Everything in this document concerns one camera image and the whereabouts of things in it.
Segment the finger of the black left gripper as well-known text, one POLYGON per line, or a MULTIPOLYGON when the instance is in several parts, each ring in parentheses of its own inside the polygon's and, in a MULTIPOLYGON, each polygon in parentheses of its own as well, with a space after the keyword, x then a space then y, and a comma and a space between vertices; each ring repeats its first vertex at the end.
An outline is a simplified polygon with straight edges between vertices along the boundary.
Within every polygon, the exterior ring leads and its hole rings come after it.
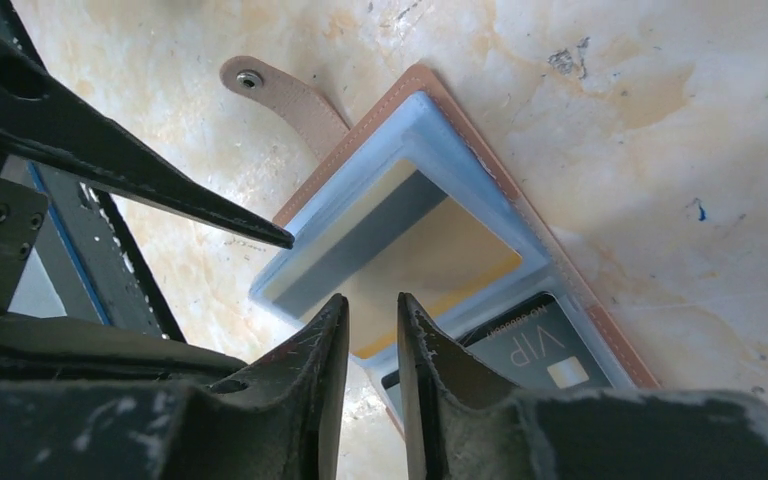
POLYGON ((118 196, 289 249, 285 229, 193 182, 0 38, 0 147, 118 196))

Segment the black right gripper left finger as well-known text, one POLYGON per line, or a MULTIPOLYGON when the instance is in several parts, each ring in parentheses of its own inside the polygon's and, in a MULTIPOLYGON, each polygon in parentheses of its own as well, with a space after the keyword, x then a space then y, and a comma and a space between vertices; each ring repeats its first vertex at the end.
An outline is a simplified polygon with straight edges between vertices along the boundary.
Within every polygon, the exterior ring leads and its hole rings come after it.
POLYGON ((253 363, 0 316, 0 479, 332 479, 348 334, 342 295, 253 363))

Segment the gold VIP credit card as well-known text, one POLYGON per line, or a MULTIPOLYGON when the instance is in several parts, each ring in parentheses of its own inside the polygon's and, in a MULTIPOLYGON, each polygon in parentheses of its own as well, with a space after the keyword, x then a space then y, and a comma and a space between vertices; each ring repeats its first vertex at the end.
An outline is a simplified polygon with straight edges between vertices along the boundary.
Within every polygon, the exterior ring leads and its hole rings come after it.
POLYGON ((266 301, 309 319, 350 301, 349 348, 371 358, 396 335, 401 292, 445 311, 514 272, 522 257, 407 160, 396 162, 265 285, 266 301))

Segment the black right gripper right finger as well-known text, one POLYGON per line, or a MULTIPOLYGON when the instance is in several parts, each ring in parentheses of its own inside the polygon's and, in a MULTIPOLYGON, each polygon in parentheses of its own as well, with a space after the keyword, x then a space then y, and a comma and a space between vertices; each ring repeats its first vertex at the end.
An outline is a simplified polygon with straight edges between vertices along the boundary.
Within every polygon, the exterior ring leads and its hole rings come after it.
POLYGON ((398 297, 413 479, 768 479, 768 405, 732 390, 521 387, 398 297))

